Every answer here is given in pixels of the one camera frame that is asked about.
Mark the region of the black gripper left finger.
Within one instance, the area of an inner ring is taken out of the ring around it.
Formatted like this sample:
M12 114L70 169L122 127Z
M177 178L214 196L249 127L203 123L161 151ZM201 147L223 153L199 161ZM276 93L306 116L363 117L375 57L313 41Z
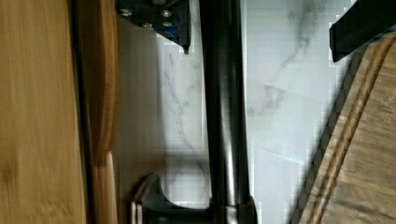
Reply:
M130 23L152 29L182 47L191 45L190 0L116 0L115 8Z

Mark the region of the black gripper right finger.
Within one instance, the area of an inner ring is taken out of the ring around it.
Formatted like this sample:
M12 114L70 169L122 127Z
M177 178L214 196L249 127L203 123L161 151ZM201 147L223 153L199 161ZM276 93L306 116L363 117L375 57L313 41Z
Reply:
M336 63L395 24L396 0L357 0L330 28L330 49Z

